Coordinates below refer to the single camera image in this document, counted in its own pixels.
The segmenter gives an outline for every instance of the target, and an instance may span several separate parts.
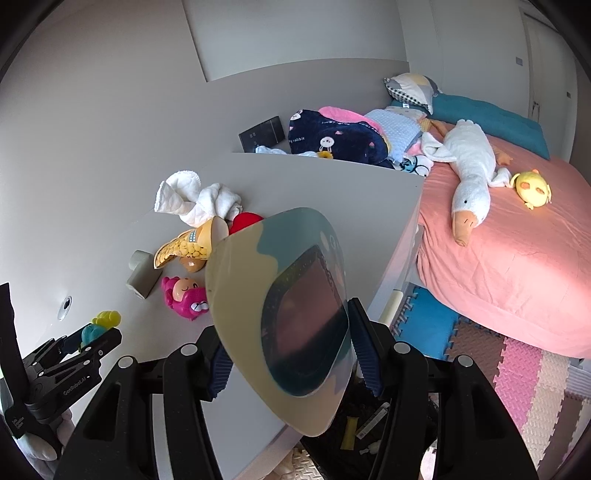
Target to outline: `pink foam tile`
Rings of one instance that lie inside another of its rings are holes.
[[[521,431],[535,395],[543,351],[525,343],[505,339],[495,391]]]

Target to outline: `white plush goose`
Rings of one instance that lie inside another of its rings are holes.
[[[492,147],[480,125],[471,120],[459,120],[449,132],[442,122],[433,124],[444,136],[443,146],[451,155],[442,155],[441,150],[445,150],[437,147],[441,143],[428,132],[423,135],[423,150],[433,161],[449,163],[460,177],[452,200],[452,232],[456,243],[465,247],[472,230],[484,221],[491,208],[488,188],[509,185],[509,170],[495,171],[495,165],[508,165],[511,157]]]

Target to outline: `bed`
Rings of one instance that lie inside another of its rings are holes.
[[[490,189],[488,217],[460,247],[450,220],[459,180],[447,164],[436,164],[420,206],[418,274],[439,301],[485,327],[561,355],[591,357],[591,187],[559,158],[547,161],[488,137],[513,157],[512,173],[539,169],[552,204],[530,211],[514,190]]]

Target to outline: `pillow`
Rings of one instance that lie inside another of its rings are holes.
[[[418,105],[411,105],[410,103],[407,103],[408,107],[406,106],[402,106],[402,102],[400,100],[392,100],[392,102],[390,103],[390,106],[396,106],[396,107],[400,107],[400,108],[405,108],[405,109],[410,109],[410,110],[418,110],[419,112],[423,112],[425,115],[429,115],[429,111],[426,108],[423,108],[422,106],[418,106]]]
[[[392,145],[389,158],[401,163],[402,156],[408,148],[417,141],[421,135],[421,129],[415,120],[388,112],[387,110],[371,110],[365,115],[367,118],[380,124],[384,133]]]
[[[416,73],[403,73],[384,79],[384,84],[396,100],[422,106],[433,113],[432,99],[437,96],[439,89],[431,79]]]
[[[388,112],[397,113],[398,115],[402,115],[402,116],[405,116],[406,118],[410,118],[411,120],[416,121],[416,123],[418,123],[418,124],[423,120],[423,118],[425,118],[427,116],[427,113],[422,110],[415,109],[415,108],[404,108],[402,106],[396,106],[396,105],[387,106],[386,110]]]
[[[434,112],[430,118],[455,125],[458,120],[472,120],[484,133],[507,140],[546,160],[550,159],[542,127],[517,113],[503,110],[481,100],[440,93],[433,99]]]

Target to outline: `teal pillow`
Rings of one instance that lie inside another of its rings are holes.
[[[507,140],[546,160],[550,159],[539,123],[492,103],[440,93],[433,97],[433,114],[429,118],[453,125],[460,119],[472,120],[480,125],[484,133]]]

